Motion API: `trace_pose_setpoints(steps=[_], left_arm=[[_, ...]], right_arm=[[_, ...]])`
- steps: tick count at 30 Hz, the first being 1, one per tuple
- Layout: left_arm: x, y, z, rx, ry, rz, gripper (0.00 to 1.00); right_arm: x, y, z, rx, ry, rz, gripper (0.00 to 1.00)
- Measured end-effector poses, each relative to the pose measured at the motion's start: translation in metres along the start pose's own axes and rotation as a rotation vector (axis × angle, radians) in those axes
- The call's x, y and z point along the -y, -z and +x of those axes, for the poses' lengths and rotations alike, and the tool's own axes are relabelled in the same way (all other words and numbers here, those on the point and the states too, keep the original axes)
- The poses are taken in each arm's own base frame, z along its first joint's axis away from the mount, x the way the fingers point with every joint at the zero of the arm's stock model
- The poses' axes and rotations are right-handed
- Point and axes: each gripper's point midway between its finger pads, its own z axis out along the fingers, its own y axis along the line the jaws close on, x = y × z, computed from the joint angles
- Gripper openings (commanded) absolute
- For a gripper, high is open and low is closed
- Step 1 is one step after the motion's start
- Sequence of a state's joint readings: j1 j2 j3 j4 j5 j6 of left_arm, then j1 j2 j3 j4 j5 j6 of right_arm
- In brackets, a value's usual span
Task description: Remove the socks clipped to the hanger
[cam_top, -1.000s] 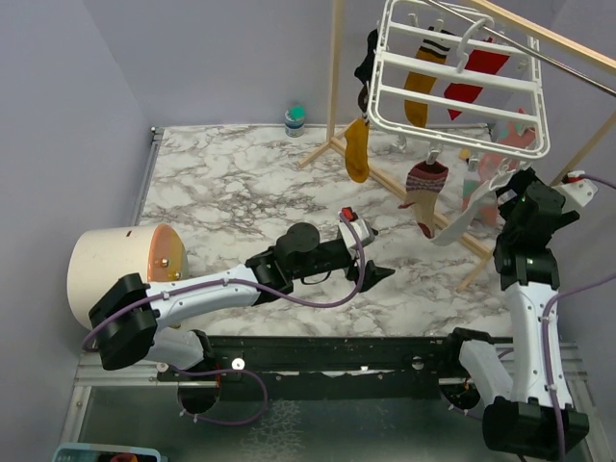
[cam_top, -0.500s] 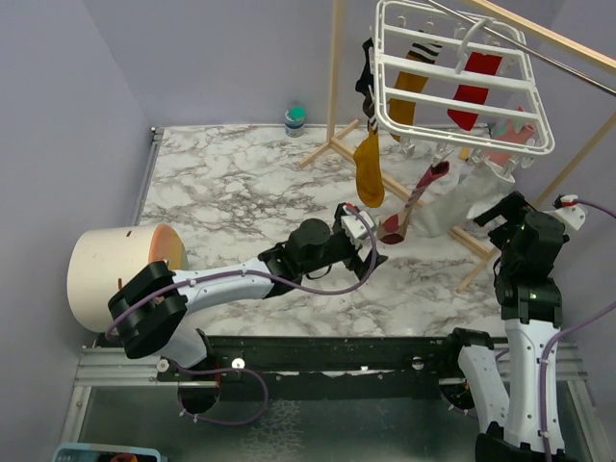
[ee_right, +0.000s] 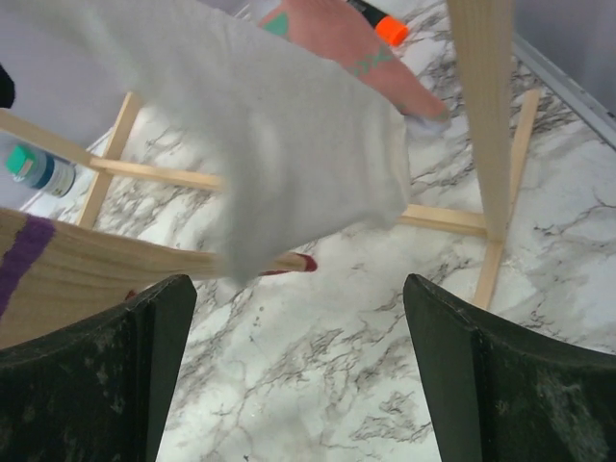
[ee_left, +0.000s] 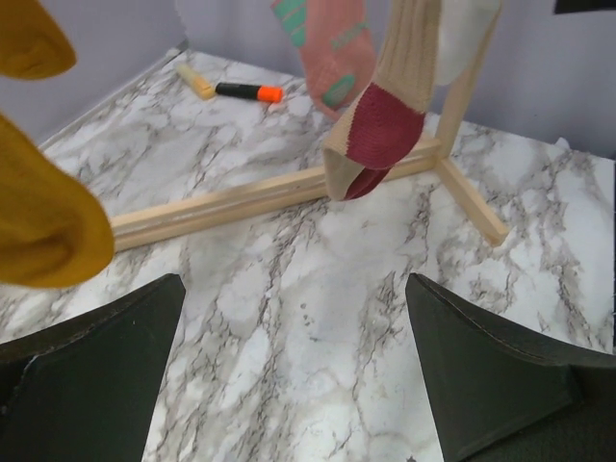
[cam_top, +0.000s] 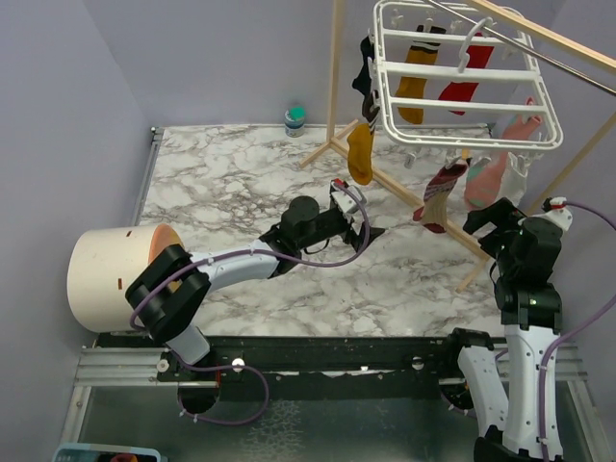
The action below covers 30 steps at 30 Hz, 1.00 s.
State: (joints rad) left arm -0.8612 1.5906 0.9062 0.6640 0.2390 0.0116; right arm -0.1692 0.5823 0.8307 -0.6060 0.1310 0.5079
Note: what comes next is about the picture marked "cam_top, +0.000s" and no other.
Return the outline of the maroon beige striped sock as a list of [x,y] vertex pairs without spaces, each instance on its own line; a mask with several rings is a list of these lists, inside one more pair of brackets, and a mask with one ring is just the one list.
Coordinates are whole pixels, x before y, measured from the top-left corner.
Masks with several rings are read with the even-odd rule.
[[438,170],[425,187],[423,206],[413,213],[415,222],[434,234],[447,232],[447,201],[458,179],[467,172],[469,163],[469,160],[458,159]]

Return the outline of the mustard striped sock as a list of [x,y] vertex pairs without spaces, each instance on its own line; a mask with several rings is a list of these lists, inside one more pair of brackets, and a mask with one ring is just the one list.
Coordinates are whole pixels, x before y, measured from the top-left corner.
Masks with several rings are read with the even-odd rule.
[[346,138],[347,169],[352,179],[362,186],[369,185],[373,178],[372,146],[379,115],[379,93],[373,90],[362,105],[362,116],[366,121],[357,125]]

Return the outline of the black sock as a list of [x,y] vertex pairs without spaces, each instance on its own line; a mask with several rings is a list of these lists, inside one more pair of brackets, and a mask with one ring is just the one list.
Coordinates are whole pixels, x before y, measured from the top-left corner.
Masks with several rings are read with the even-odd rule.
[[362,66],[357,76],[352,80],[351,87],[359,91],[364,97],[372,91],[372,62],[374,60],[374,45],[370,35],[365,36],[360,42]]

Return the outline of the white plastic sock hanger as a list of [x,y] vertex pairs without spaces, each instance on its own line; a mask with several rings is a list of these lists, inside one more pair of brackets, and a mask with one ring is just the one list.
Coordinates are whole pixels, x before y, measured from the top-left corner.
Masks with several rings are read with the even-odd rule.
[[[405,13],[440,12],[455,20],[471,25],[469,32],[444,35],[430,32],[414,32],[385,25],[385,13],[402,9]],[[556,111],[541,75],[538,60],[532,54],[534,47],[530,36],[519,31],[510,43],[499,38],[492,26],[491,16],[483,16],[479,10],[462,3],[439,3],[437,1],[378,1],[372,10],[374,60],[372,77],[379,93],[379,106],[383,130],[392,140],[402,145],[415,147],[441,147],[453,150],[468,148],[473,151],[510,151],[541,153],[553,151],[564,141],[564,134]],[[439,42],[441,45],[457,45],[458,58],[455,65],[422,65],[396,62],[388,58],[386,40],[410,39],[414,41]],[[492,46],[516,48],[524,54],[525,67],[517,69],[491,69],[470,66],[469,48]],[[395,97],[390,80],[395,76],[425,78],[426,81],[446,81],[454,84],[525,84],[530,85],[533,103],[481,103],[440,99],[414,99]],[[540,141],[513,141],[503,138],[469,138],[445,135],[425,135],[419,127],[404,128],[398,121],[398,107],[422,108],[468,113],[485,113],[506,116],[532,116],[543,118],[544,137]]]

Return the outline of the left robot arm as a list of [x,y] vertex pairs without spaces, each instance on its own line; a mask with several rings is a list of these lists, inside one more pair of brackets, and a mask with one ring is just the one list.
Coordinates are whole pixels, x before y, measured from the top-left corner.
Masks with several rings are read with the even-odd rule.
[[294,198],[278,223],[251,244],[225,252],[190,254],[171,244],[126,289],[133,310],[130,326],[179,357],[187,377],[206,377],[213,366],[211,345],[193,318],[210,293],[250,280],[267,280],[304,264],[303,254],[339,237],[360,256],[383,234],[365,220],[353,227],[353,214],[364,201],[349,190],[332,192],[327,210],[312,197]]

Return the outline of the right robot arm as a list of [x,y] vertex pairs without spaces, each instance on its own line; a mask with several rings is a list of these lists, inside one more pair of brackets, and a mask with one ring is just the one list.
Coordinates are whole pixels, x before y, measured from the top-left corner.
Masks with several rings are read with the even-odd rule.
[[494,296],[509,365],[504,386],[489,334],[461,328],[449,334],[442,364],[468,386],[478,425],[476,461],[564,458],[555,385],[562,299],[550,278],[572,222],[564,197],[546,199],[533,216],[507,198],[467,215],[463,229],[468,234],[494,227],[478,243],[499,272]]

